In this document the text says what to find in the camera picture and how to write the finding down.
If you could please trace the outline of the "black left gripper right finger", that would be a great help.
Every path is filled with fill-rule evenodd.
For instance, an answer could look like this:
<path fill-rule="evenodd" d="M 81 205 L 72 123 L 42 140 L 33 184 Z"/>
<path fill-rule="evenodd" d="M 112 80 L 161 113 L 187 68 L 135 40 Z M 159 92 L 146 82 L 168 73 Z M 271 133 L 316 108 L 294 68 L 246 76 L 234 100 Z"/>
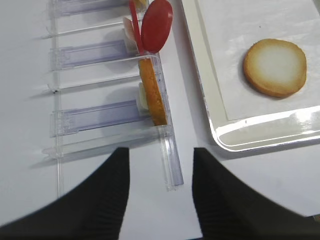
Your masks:
<path fill-rule="evenodd" d="M 204 240 L 318 240 L 320 224 L 249 187 L 206 148 L 193 150 L 192 198 Z"/>

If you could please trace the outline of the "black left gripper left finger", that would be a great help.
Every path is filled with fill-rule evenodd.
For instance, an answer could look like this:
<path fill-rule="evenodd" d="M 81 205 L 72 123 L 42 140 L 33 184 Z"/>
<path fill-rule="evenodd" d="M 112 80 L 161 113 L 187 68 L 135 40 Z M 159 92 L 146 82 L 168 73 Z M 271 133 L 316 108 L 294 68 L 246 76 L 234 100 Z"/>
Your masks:
<path fill-rule="evenodd" d="M 73 190 L 0 228 L 2 240 L 117 240 L 130 190 L 130 155 L 117 148 Z"/>

